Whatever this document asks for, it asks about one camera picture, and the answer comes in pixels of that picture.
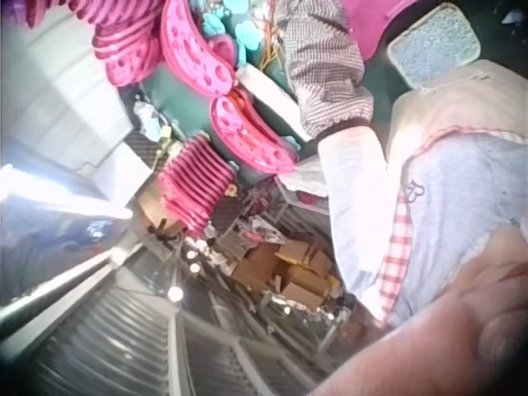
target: green surface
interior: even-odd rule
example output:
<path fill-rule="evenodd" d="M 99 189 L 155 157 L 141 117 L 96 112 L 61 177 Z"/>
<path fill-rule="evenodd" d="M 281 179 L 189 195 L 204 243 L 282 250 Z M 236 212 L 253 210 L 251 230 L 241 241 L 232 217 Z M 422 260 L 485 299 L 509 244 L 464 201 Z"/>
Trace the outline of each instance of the green surface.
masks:
<path fill-rule="evenodd" d="M 375 113 L 373 127 L 382 144 L 386 142 L 389 132 L 389 122 L 394 101 L 408 87 L 398 72 L 389 62 L 386 46 L 402 31 L 429 12 L 438 1 L 421 0 L 400 14 L 384 33 L 375 57 L 367 62 L 363 84 L 372 92 L 375 99 Z M 495 1 L 455 2 L 468 17 L 482 45 L 481 59 L 490 59 L 528 77 L 528 46 L 511 34 L 511 29 L 501 25 L 502 16 L 493 13 Z M 233 25 L 243 16 L 236 16 Z M 227 25 L 227 31 L 233 34 L 233 26 Z M 260 51 L 248 51 L 247 59 L 258 66 Z M 271 79 L 283 88 L 287 88 L 284 71 L 278 62 L 274 62 L 266 70 Z M 180 122 L 181 128 L 187 136 L 192 136 L 199 130 L 211 135 L 214 146 L 226 159 L 235 159 L 233 155 L 215 137 L 209 122 L 209 104 L 207 97 L 196 94 L 188 86 L 173 76 L 165 66 L 149 79 L 144 81 L 144 89 L 153 104 L 167 117 Z M 295 133 L 273 111 L 256 101 L 254 104 L 262 119 L 279 135 L 287 136 Z M 253 183 L 265 175 L 253 171 L 250 167 L 242 166 L 239 178 L 242 182 Z"/>

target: pink ring toy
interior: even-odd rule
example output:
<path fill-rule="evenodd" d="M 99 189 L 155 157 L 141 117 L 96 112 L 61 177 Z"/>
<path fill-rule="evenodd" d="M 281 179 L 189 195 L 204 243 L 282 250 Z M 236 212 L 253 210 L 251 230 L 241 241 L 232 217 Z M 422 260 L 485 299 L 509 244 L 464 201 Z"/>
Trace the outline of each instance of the pink ring toy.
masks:
<path fill-rule="evenodd" d="M 108 12 L 110 12 L 112 6 L 114 5 L 113 1 L 105 0 L 102 2 L 102 5 L 97 9 L 95 14 L 92 16 L 92 18 L 88 19 L 88 23 L 97 25 L 98 23 L 101 23 L 106 15 L 108 15 Z"/>
<path fill-rule="evenodd" d="M 214 130 L 224 144 L 250 166 L 267 173 L 292 172 L 295 162 L 284 148 L 255 128 L 230 97 L 216 97 L 210 106 Z"/>
<path fill-rule="evenodd" d="M 150 37 L 151 31 L 152 31 L 153 24 L 146 25 L 134 33 L 123 36 L 119 38 L 118 40 L 109 41 L 109 40 L 101 40 L 96 35 L 93 36 L 92 39 L 92 46 L 95 51 L 97 52 L 117 52 L 127 45 L 130 45 L 136 41 L 139 41 L 143 39 L 144 37 Z"/>
<path fill-rule="evenodd" d="M 80 9 L 77 13 L 77 18 L 81 21 L 90 20 L 100 9 L 104 0 L 91 0 L 86 6 Z"/>
<path fill-rule="evenodd" d="M 200 142 L 200 146 L 203 147 L 204 150 L 209 153 L 209 156 L 213 158 L 218 164 L 219 172 L 227 171 L 228 174 L 233 178 L 236 174 L 235 170 L 225 163 L 225 161 L 215 151 L 213 151 L 205 136 L 198 135 L 195 137 L 195 139 Z"/>
<path fill-rule="evenodd" d="M 134 14 L 134 11 L 137 9 L 137 2 L 138 0 L 127 0 L 126 5 L 128 7 L 124 8 L 123 14 L 121 14 L 120 19 L 117 21 L 129 21 Z"/>
<path fill-rule="evenodd" d="M 149 9 L 152 7 L 153 1 L 152 0 L 142 0 L 139 2 L 139 5 L 134 10 L 133 19 L 136 21 L 145 15 L 147 15 L 147 12 L 149 12 Z"/>
<path fill-rule="evenodd" d="M 186 147 L 182 150 L 182 153 L 189 153 L 189 155 L 191 155 L 193 158 L 196 158 L 197 162 L 207 169 L 210 174 L 217 174 L 219 177 L 222 177 L 224 180 L 228 181 L 233 178 L 233 174 L 219 166 L 218 160 L 211 157 L 209 151 L 199 144 L 186 145 Z"/>
<path fill-rule="evenodd" d="M 182 191 L 176 184 L 172 182 L 172 179 L 167 174 L 161 172 L 158 176 L 158 180 L 162 183 L 162 187 L 165 191 L 165 195 L 167 196 L 167 198 L 170 198 L 170 200 L 181 200 L 182 204 L 185 207 L 190 208 L 201 218 L 208 219 L 210 217 L 210 208 L 207 208 L 206 210 L 202 206 L 196 204 L 192 199 L 187 196 L 187 194 L 185 194 L 184 191 Z"/>
<path fill-rule="evenodd" d="M 264 136 L 266 136 L 273 144 L 277 144 L 283 149 L 286 149 L 288 153 L 290 153 L 291 158 L 294 161 L 297 161 L 298 156 L 294 147 L 290 143 L 284 141 L 269 126 L 267 126 L 266 122 L 264 122 L 264 120 L 258 115 L 258 113 L 253 108 L 252 101 L 249 95 L 243 89 L 237 87 L 233 88 L 230 95 L 233 93 L 236 94 L 244 102 L 244 108 L 241 109 L 241 111 L 249 120 L 249 122 L 251 122 L 251 124 L 255 128 L 257 128 Z"/>
<path fill-rule="evenodd" d="M 38 26 L 44 19 L 44 15 L 48 10 L 46 0 L 30 0 L 26 6 L 26 21 L 27 25 L 33 29 Z"/>
<path fill-rule="evenodd" d="M 69 8 L 69 11 L 71 12 L 77 12 L 77 11 L 80 11 L 81 9 L 84 8 L 84 6 L 86 6 L 86 4 L 89 2 L 90 0 L 70 0 L 68 2 L 68 8 Z"/>
<path fill-rule="evenodd" d="M 209 96 L 227 94 L 234 82 L 232 68 L 212 53 L 193 23 L 185 0 L 167 0 L 162 12 L 162 48 L 168 65 L 177 64 L 176 75 Z"/>
<path fill-rule="evenodd" d="M 213 207 L 221 197 L 218 193 L 213 193 L 213 191 L 201 190 L 196 185 L 192 175 L 184 167 L 173 168 L 171 176 L 172 181 L 184 190 L 189 198 L 195 200 L 204 208 Z"/>
<path fill-rule="evenodd" d="M 157 17 L 159 17 L 159 15 L 156 15 L 156 13 L 153 12 L 151 14 L 142 16 L 140 19 L 136 21 L 132 21 L 132 22 L 129 21 L 129 22 L 120 23 L 120 24 L 111 25 L 111 26 L 98 25 L 96 26 L 95 36 L 99 40 L 109 40 L 109 41 L 119 40 L 122 37 L 125 37 L 145 27 L 149 23 L 153 23 L 153 21 Z"/>
<path fill-rule="evenodd" d="M 185 167 L 191 169 L 195 175 L 196 180 L 201 182 L 203 189 L 209 189 L 211 191 L 225 191 L 225 183 L 221 182 L 218 177 L 214 177 L 214 173 L 207 172 L 197 161 L 195 157 L 182 153 L 178 155 L 177 161 Z"/>
<path fill-rule="evenodd" d="M 197 200 L 204 207 L 212 207 L 218 199 L 218 192 L 210 190 L 209 186 L 200 186 L 195 176 L 182 166 L 182 163 L 172 163 L 170 165 L 171 177 L 173 181 L 184 191 L 189 193 L 189 197 Z"/>
<path fill-rule="evenodd" d="M 234 68 L 237 63 L 237 46 L 230 35 L 215 35 L 207 41 L 207 45 L 211 48 L 211 51 Z"/>
<path fill-rule="evenodd" d="M 196 152 L 190 150 L 182 151 L 181 161 L 188 162 L 193 168 L 198 168 L 200 170 L 199 172 L 204 175 L 203 177 L 205 180 L 211 186 L 216 186 L 216 188 L 219 188 L 220 190 L 225 190 L 225 187 L 231 182 L 232 177 L 216 172 L 214 167 L 211 167 L 207 160 L 196 156 Z"/>

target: cardboard box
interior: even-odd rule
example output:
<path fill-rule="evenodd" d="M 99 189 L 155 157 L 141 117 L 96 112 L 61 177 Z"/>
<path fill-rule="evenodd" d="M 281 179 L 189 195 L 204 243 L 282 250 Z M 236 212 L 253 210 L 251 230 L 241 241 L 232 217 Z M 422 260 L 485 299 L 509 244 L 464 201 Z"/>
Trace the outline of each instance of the cardboard box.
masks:
<path fill-rule="evenodd" d="M 176 220 L 172 219 L 169 213 L 162 207 L 160 202 L 161 196 L 161 191 L 158 189 L 158 182 L 154 179 L 142 189 L 137 202 L 146 219 L 154 227 L 158 227 L 162 219 L 167 219 L 165 231 L 172 227 L 176 223 Z"/>
<path fill-rule="evenodd" d="M 332 287 L 332 284 L 328 280 L 315 275 L 313 272 L 301 266 L 293 266 L 290 268 L 288 271 L 288 283 L 295 283 L 321 297 L 325 297 Z"/>
<path fill-rule="evenodd" d="M 279 247 L 280 245 L 274 243 L 261 243 L 243 260 L 229 266 L 233 268 L 231 278 L 256 293 L 263 291 L 267 288 L 267 283 L 273 279 L 273 271 L 279 262 L 275 253 Z"/>
<path fill-rule="evenodd" d="M 315 295 L 314 293 L 311 293 L 310 291 L 302 288 L 299 285 L 296 285 L 293 282 L 290 282 L 284 288 L 284 290 L 282 290 L 282 295 L 285 298 L 292 299 L 293 301 L 296 301 L 313 311 L 316 310 L 324 301 L 324 297 Z"/>
<path fill-rule="evenodd" d="M 299 266 L 303 264 L 309 249 L 310 245 L 306 242 L 286 239 L 286 243 L 280 246 L 279 252 L 276 255 L 285 262 Z"/>
<path fill-rule="evenodd" d="M 325 277 L 332 269 L 333 262 L 320 250 L 309 261 L 309 268 L 321 277 Z"/>

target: gingham shirt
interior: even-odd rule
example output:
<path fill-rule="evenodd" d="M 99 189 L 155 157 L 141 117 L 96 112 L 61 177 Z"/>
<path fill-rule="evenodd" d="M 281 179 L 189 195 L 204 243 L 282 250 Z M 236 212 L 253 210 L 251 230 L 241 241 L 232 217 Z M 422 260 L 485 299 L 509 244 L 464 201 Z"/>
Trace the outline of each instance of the gingham shirt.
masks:
<path fill-rule="evenodd" d="M 411 212 L 404 188 L 404 186 L 408 184 L 408 166 L 414 158 L 424 154 L 436 141 L 444 139 L 452 134 L 490 134 L 491 136 L 505 139 L 513 143 L 528 144 L 528 139 L 514 132 L 484 128 L 475 129 L 453 125 L 448 129 L 440 130 L 437 133 L 430 135 L 421 148 L 406 161 L 402 169 L 401 187 L 394 213 L 389 247 L 384 255 L 383 265 L 379 271 L 375 284 L 375 288 L 379 290 L 384 312 L 384 316 L 380 318 L 381 320 L 385 320 L 388 317 L 398 299 L 403 280 L 407 273 L 409 260 L 411 258 L 413 222 L 411 221 Z"/>

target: pink lid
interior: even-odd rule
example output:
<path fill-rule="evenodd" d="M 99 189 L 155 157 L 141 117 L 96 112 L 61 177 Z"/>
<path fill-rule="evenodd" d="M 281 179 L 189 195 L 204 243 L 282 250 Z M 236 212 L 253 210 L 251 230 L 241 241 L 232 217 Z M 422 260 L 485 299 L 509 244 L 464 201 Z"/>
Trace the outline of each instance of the pink lid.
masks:
<path fill-rule="evenodd" d="M 343 0 L 350 22 L 350 37 L 357 42 L 363 59 L 374 56 L 389 23 L 417 0 Z"/>
<path fill-rule="evenodd" d="M 253 126 L 232 97 L 216 97 L 210 119 L 222 142 L 248 165 L 272 174 L 293 171 L 295 161 L 290 153 Z"/>
<path fill-rule="evenodd" d="M 213 53 L 192 20 L 186 0 L 167 0 L 162 13 L 162 48 L 167 66 L 196 91 L 225 95 L 234 82 L 233 69 Z"/>

